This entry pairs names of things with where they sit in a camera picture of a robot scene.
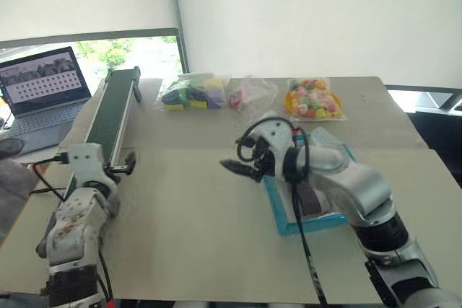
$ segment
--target gray fabric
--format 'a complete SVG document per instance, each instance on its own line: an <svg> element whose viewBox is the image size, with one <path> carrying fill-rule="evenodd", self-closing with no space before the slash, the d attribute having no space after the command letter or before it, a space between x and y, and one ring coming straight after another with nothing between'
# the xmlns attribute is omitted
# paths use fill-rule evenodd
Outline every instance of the gray fabric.
<svg viewBox="0 0 462 308"><path fill-rule="evenodd" d="M36 182L31 170L11 159L0 160L0 244Z"/></svg>

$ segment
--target table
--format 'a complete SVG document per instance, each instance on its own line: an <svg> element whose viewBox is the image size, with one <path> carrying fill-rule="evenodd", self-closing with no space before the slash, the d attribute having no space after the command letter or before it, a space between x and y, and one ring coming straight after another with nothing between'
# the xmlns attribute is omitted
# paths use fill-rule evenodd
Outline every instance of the table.
<svg viewBox="0 0 462 308"><path fill-rule="evenodd" d="M332 83L334 90L343 82L339 83ZM103 252L115 296L317 303L300 238L277 234L268 197L260 185L218 165L220 159L234 155L232 141L245 128L239 114L232 110L154 111L159 85L159 81L140 81L144 101L132 108L123 142L121 156L134 150L139 163L132 176L122 179L121 213L105 233ZM418 235L440 284L462 294L462 267L457 261L462 250L460 188L436 153L416 142L417 132L404 128L402 117L393 121L385 116L396 135L384 142L385 148L378 140L382 132L376 130L370 130L376 131L374 139L364 137L365 146L361 146L362 136L354 136L354 129L366 129L361 120L366 124L371 120L357 118L354 103L336 92L353 124L329 123L326 128L339 138L349 136L358 157L387 177L401 217L409 231ZM362 93L367 99L367 92ZM397 106L388 107L395 112ZM86 105L84 111L91 114L89 110ZM84 134L84 111L63 148ZM70 171L52 164L46 177L52 185L63 187ZM46 264L34 249L55 207L51 195L28 201L0 249L0 291L38 292L45 284ZM380 301L348 226L309 233L307 239L329 303Z"/></svg>

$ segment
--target laptop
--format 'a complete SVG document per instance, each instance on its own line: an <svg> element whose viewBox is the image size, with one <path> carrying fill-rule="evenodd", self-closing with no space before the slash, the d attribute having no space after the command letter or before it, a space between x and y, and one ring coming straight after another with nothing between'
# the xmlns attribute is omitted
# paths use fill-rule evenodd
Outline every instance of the laptop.
<svg viewBox="0 0 462 308"><path fill-rule="evenodd" d="M91 98L71 47L0 63L0 90L14 116L21 154L59 144Z"/></svg>

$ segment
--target laptop screen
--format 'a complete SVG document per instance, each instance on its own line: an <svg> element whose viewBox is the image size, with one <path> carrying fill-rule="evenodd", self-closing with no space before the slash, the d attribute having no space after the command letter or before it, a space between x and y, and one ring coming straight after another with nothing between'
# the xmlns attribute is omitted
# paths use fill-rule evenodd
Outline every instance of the laptop screen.
<svg viewBox="0 0 462 308"><path fill-rule="evenodd" d="M91 97L71 47L0 63L0 89L15 117Z"/></svg>

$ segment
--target plastic bag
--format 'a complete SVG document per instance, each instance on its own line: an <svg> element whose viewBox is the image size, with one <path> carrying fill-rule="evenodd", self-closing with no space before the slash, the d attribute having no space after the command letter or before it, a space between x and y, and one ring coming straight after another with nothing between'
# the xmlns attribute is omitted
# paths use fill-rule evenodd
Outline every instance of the plastic bag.
<svg viewBox="0 0 462 308"><path fill-rule="evenodd" d="M217 109L226 105L225 80L212 73L181 74L165 81L156 100L163 110Z"/></svg>
<svg viewBox="0 0 462 308"><path fill-rule="evenodd" d="M271 109L277 92L277 86L271 82L247 75L230 96L229 105L236 108L248 120L253 121Z"/></svg>
<svg viewBox="0 0 462 308"><path fill-rule="evenodd" d="M346 120L341 101L327 79L291 79L284 97L286 113L301 121Z"/></svg>

